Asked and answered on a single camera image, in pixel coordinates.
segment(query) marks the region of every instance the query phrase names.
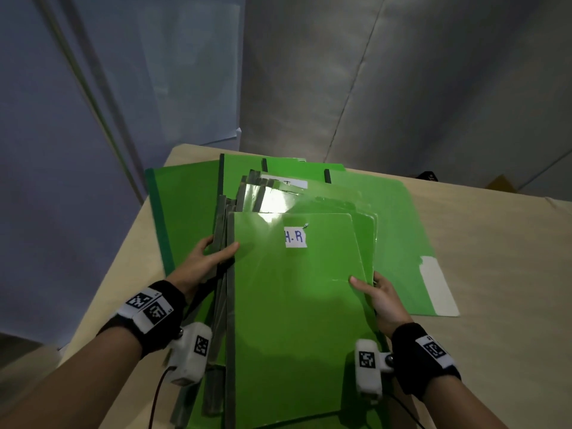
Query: left hand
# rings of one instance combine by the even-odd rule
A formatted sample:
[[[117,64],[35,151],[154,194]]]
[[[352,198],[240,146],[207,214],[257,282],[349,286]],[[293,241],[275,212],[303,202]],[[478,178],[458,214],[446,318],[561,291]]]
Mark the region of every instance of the left hand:
[[[211,268],[230,259],[239,249],[239,243],[233,243],[219,252],[205,256],[203,252],[212,241],[212,235],[201,239],[183,263],[165,278],[187,298],[195,295],[198,284]]]

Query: handwritten label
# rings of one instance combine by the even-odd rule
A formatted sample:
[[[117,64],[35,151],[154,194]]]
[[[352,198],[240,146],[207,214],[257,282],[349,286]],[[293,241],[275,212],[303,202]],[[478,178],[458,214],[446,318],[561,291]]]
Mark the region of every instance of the handwritten label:
[[[308,181],[301,181],[299,179],[290,179],[280,176],[272,176],[271,174],[261,174],[262,179],[276,179],[277,181],[283,182],[288,185],[294,185],[298,188],[308,189]]]
[[[285,227],[286,248],[307,248],[306,232],[302,227]]]

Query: white sensor device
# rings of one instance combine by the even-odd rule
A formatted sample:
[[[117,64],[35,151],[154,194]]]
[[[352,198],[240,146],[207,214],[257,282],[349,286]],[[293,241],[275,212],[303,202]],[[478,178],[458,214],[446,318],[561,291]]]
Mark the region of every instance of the white sensor device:
[[[201,322],[182,327],[181,337],[169,344],[173,349],[169,367],[175,370],[167,374],[166,380],[181,387],[199,382],[205,374],[212,336],[212,330]]]
[[[387,365],[389,352],[379,352],[374,340],[359,339],[355,348],[356,388],[357,392],[377,402],[383,396],[382,372],[391,373],[393,368]]]

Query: right hand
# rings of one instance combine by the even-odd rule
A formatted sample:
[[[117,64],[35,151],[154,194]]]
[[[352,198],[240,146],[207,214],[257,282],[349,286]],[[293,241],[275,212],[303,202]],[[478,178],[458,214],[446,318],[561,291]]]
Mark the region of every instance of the right hand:
[[[377,271],[374,272],[375,286],[354,276],[349,278],[349,283],[354,289],[371,297],[371,303],[377,313],[377,327],[387,337],[391,338],[400,325],[413,322],[391,282]]]

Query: forearm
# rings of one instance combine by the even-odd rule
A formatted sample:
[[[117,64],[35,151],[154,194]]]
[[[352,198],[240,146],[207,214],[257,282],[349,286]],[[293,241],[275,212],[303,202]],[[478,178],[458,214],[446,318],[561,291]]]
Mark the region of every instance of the forearm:
[[[0,427],[97,428],[140,357],[131,332],[110,328],[47,376]]]
[[[507,429],[455,376],[431,380],[423,402],[438,429]]]

